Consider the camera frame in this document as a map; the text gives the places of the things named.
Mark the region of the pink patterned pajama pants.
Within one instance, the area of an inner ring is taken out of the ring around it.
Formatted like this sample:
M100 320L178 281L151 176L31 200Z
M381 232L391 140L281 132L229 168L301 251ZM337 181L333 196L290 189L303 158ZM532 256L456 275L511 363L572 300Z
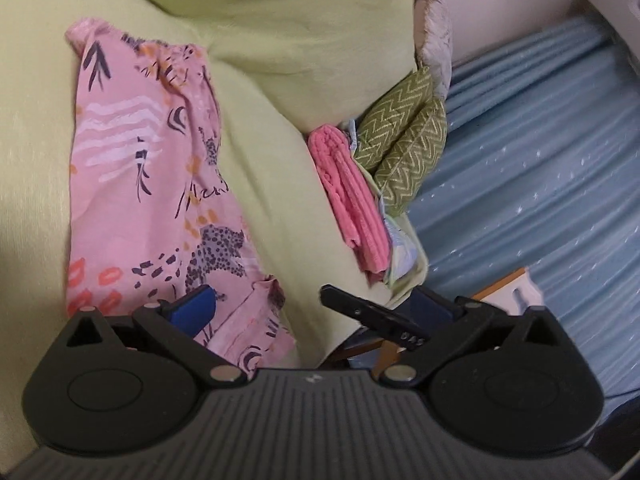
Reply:
M66 309L127 315L202 285L196 340L241 370L277 365L294 340L219 166L220 110L204 51L86 18L66 36L80 64L70 155Z

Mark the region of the orange white box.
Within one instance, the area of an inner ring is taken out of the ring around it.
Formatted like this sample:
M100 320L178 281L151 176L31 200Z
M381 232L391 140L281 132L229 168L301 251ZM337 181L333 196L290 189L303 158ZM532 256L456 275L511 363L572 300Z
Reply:
M544 294L526 268L519 268L500 278L477 292L473 299L492 304L513 316L522 315L529 307L541 307L546 304Z

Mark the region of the light floral cloth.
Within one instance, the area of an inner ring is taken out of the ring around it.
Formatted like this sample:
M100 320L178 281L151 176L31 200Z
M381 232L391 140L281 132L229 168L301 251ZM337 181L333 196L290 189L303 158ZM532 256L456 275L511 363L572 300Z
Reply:
M363 168L360 162L356 162L356 167L370 188L390 243L390 264L385 271L383 283L389 288L394 288L402 281L416 278L425 270L425 263L421 260L422 254L416 238L409 233L407 228L400 225L398 218L394 218L388 213L383 191L375 183L374 177Z

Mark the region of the pink folded towel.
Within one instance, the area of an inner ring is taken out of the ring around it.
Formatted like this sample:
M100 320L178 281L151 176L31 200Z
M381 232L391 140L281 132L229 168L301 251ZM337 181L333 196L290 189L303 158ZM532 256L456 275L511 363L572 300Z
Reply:
M308 136L307 146L344 243L369 280L382 282L390 268L390 240L346 136L339 128L323 125Z

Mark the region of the blue curtain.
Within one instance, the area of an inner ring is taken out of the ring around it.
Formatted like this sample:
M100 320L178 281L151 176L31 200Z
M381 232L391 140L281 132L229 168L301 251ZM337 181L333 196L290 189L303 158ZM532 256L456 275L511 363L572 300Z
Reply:
M609 396L639 385L639 76L578 16L459 65L448 138L409 209L427 285L529 270Z

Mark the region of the green chevron pillow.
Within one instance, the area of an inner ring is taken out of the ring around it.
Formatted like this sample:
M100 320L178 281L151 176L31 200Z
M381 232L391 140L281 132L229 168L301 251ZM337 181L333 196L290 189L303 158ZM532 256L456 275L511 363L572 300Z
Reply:
M439 162L447 134L445 104L425 66L405 76L364 114L355 160L373 178L388 214L406 212Z

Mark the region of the beige patterned pillow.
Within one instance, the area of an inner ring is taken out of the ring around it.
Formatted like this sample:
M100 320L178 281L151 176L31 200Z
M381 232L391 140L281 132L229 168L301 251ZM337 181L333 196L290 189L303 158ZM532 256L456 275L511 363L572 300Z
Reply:
M434 93L445 101L452 77L452 21L446 0L414 0L416 57L431 73Z

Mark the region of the green sofa cover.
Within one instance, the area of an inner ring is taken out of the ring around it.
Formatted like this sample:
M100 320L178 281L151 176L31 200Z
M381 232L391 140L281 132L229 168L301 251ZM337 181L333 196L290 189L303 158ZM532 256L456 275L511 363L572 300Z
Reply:
M77 58L65 32L80 18L206 50L221 171L284 289L288 364L315 367L356 330L321 309L322 284L390 306L408 292L361 274L304 136L361 115L412 70L412 0L1 0L3 467L34 448L22 391L66 320Z

